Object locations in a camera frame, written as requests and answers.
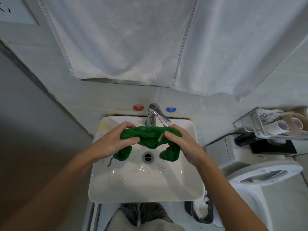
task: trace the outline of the black trash bin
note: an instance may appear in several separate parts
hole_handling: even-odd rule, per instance
[[[193,201],[190,202],[185,202],[185,211],[195,219],[195,221],[199,222],[199,223],[203,223],[203,224],[211,224],[213,222],[214,216],[213,216],[213,201],[211,200],[211,198],[209,197],[209,195],[207,195],[207,197],[209,198],[207,204],[208,204],[208,215],[206,216],[206,218],[204,218],[203,220],[199,219],[199,217],[197,216],[195,209],[194,209],[194,205],[193,205]]]

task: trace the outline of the person's left arm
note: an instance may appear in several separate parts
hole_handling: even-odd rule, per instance
[[[83,177],[92,164],[100,159],[117,153],[120,149],[136,144],[138,137],[120,140],[125,128],[135,125],[123,122],[112,129],[88,149],[77,154],[37,195],[22,209],[13,215],[1,228],[2,231],[12,230],[48,230],[54,226],[51,218],[59,213],[70,201]]]

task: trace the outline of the hand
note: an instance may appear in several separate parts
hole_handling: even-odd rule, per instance
[[[113,128],[107,134],[105,134],[101,139],[93,143],[84,154],[90,157],[90,161],[99,161],[100,159],[109,157],[124,147],[128,147],[139,143],[140,138],[134,137],[125,140],[120,140],[120,135],[126,128],[136,127],[130,122],[123,122],[116,128]]]
[[[176,128],[181,133],[182,137],[178,137],[168,131],[165,131],[165,137],[171,142],[179,145],[188,162],[196,166],[196,163],[205,155],[204,150],[186,130],[175,124],[170,127]]]

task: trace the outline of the sink drain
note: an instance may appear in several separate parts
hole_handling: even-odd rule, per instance
[[[151,163],[151,162],[153,161],[153,159],[154,159],[154,155],[153,155],[153,153],[150,152],[150,151],[147,151],[147,152],[145,152],[145,153],[142,155],[142,161],[143,161],[144,163],[149,164],[149,163]]]

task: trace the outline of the forearm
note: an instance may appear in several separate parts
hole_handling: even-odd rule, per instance
[[[268,230],[206,153],[202,154],[202,159],[196,164],[196,168],[215,204],[225,230]]]
[[[55,225],[51,216],[61,214],[92,163],[85,153],[76,155],[37,195],[11,217],[1,230],[47,230]]]

